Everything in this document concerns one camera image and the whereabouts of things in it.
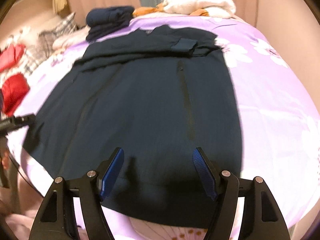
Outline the person's left hand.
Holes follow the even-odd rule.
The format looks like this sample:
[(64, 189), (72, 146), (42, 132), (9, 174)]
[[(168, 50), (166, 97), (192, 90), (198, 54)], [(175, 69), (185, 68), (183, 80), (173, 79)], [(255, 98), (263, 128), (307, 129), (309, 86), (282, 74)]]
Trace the person's left hand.
[(4, 150), (1, 153), (1, 164), (3, 165), (4, 170), (8, 170), (10, 167), (10, 152), (8, 149)]

